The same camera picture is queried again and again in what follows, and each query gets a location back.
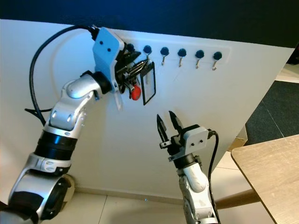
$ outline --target white wall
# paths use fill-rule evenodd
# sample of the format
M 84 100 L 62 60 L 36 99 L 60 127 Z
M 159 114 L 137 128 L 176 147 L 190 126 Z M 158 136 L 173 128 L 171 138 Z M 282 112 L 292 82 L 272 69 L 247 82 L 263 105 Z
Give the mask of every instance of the white wall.
M 1 47 L 1 169 L 0 191 L 13 185 L 27 156 L 34 151 L 42 132 L 40 122 L 24 111 L 33 108 L 28 71 L 37 48 L 66 25 L 0 21 Z M 216 163 L 254 111 L 293 49 L 252 43 L 194 37 L 116 33 L 130 40 L 137 50 L 152 46 L 156 62 L 157 94 L 145 107 L 142 101 L 123 96 L 124 110 L 117 111 L 112 95 L 105 96 L 89 112 L 86 126 L 72 157 L 70 174 L 80 187 L 181 198 L 178 177 L 168 154 L 158 146 L 156 114 L 171 127 L 168 110 L 185 126 L 199 124 L 220 136 Z M 171 54 L 161 66 L 160 49 L 170 46 Z M 60 89 L 86 70 L 93 71 L 93 40 L 83 30 L 72 31 L 55 40 L 41 54 L 35 69 L 36 95 L 42 109 L 57 101 Z M 222 49 L 222 64 L 212 71 L 207 58 L 195 69 L 198 48 Z M 178 67 L 177 50 L 187 49 Z M 175 134 L 168 128 L 168 134 Z M 207 171 L 214 139 L 200 152 Z

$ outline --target wooden table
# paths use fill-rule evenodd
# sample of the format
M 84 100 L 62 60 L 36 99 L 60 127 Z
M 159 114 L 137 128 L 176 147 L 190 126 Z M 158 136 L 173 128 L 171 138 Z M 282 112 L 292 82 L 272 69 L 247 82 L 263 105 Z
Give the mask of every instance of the wooden table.
M 299 224 L 299 135 L 232 150 L 251 185 L 216 202 L 219 209 L 260 201 L 277 224 Z

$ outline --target dark blue wall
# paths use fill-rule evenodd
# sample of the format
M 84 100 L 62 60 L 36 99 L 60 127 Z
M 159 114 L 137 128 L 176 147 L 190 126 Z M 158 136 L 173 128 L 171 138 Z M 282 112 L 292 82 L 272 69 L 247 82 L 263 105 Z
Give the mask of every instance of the dark blue wall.
M 0 18 L 294 48 L 299 0 L 2 0 Z

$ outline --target red object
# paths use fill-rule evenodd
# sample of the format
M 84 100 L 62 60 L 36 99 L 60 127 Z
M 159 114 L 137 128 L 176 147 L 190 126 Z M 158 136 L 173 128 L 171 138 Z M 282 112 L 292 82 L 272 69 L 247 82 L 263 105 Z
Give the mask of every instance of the red object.
M 133 100 L 138 100 L 141 96 L 141 89 L 138 85 L 134 85 L 134 90 L 131 92 Z

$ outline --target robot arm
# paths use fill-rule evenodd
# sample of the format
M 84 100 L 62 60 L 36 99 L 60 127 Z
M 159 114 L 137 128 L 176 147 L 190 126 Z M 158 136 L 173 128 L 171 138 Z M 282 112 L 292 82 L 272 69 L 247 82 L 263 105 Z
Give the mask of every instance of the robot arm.
M 0 211 L 1 224 L 36 224 L 59 213 L 69 187 L 63 175 L 71 167 L 88 109 L 108 92 L 117 95 L 128 87 L 132 93 L 137 75 L 153 66 L 148 60 L 131 66 L 141 53 L 128 52 L 126 44 L 106 28 L 97 34 L 93 53 L 96 72 L 87 71 L 63 86 L 35 152 L 29 155 L 10 192 L 8 207 Z
M 170 155 L 168 160 L 173 161 L 177 168 L 187 224 L 218 224 L 218 213 L 209 198 L 208 178 L 201 171 L 199 157 L 192 154 L 206 147 L 206 142 L 213 132 L 199 125 L 183 128 L 177 116 L 169 112 L 178 135 L 169 140 L 165 124 L 157 115 L 158 132 L 162 139 L 160 148 L 167 148 Z

